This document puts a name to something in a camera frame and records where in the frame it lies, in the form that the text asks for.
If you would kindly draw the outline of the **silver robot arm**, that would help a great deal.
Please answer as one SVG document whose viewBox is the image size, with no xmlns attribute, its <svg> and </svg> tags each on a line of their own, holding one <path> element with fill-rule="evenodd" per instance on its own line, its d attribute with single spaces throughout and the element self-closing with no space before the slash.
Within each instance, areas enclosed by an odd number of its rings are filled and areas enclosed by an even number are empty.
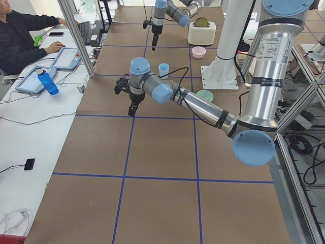
<svg viewBox="0 0 325 244">
<path fill-rule="evenodd" d="M 173 1 L 156 0 L 154 5 L 154 13 L 148 24 L 151 25 L 153 33 L 152 50 L 155 51 L 159 35 L 163 32 L 165 15 L 171 17 L 173 21 L 181 27 L 185 27 L 190 18 L 199 13 L 204 6 L 204 1 L 181 1 L 186 8 L 180 9 L 176 7 Z"/>
<path fill-rule="evenodd" d="M 212 127 L 225 131 L 232 139 L 236 158 L 250 166 L 261 166 L 274 156 L 277 131 L 275 112 L 283 87 L 288 57 L 295 37 L 302 32 L 312 1 L 263 1 L 258 33 L 261 41 L 249 90 L 246 110 L 235 117 L 207 102 L 174 81 L 151 72 L 142 57 L 131 61 L 126 89 L 131 100 L 128 109 L 135 116 L 138 105 L 149 94 L 156 102 L 169 100 L 189 109 Z"/>
</svg>

